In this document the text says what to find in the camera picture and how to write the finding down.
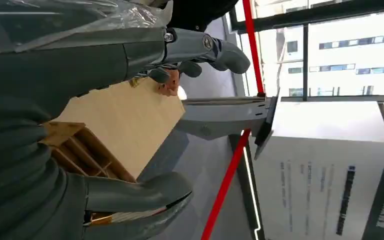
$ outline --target screw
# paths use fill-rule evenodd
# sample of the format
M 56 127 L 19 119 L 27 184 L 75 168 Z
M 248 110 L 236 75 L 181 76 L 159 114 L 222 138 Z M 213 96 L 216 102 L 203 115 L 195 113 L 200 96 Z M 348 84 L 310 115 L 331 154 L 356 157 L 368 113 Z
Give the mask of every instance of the screw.
M 208 36 L 208 35 L 205 35 L 204 38 L 203 38 L 203 44 L 204 44 L 204 47 L 207 49 L 207 50 L 211 50 L 213 48 L 213 43 L 212 43 L 212 40 L 211 40 L 211 37 Z
M 173 34 L 167 32 L 164 34 L 164 41 L 166 41 L 167 43 L 171 43 L 175 40 L 175 36 L 173 36 Z

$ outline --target plywood panel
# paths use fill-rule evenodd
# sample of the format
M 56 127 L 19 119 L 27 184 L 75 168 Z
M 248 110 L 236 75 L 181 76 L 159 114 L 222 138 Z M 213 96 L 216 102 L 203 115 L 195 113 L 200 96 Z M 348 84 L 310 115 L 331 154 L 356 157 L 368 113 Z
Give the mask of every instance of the plywood panel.
M 176 96 L 156 92 L 148 78 L 73 98 L 55 121 L 85 123 L 135 178 L 185 112 Z

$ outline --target person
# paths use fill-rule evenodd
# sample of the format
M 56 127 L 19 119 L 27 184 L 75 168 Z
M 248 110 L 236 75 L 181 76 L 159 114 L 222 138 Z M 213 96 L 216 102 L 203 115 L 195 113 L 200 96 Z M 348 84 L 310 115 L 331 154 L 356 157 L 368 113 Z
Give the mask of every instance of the person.
M 165 7 L 165 3 L 156 3 Z M 208 25 L 232 10 L 238 0 L 173 0 L 173 13 L 168 28 L 186 29 L 204 32 Z M 165 96 L 177 96 L 180 73 L 168 70 L 170 78 L 158 86 L 158 92 Z

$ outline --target building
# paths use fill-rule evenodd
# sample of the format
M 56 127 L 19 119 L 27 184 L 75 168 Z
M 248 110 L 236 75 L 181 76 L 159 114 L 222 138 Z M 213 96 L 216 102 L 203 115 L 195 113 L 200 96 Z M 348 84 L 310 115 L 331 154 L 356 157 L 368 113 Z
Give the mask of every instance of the building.
M 284 29 L 279 79 L 302 95 L 303 27 Z M 308 27 L 309 96 L 384 95 L 384 13 Z

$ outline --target hand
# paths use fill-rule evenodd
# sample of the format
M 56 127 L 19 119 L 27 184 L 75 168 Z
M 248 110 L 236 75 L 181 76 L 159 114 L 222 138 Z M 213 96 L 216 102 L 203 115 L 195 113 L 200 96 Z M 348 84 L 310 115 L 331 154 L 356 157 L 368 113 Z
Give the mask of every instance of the hand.
M 162 83 L 158 86 L 158 93 L 166 96 L 177 96 L 180 82 L 180 73 L 178 70 L 166 71 L 170 74 L 170 78 L 166 83 Z

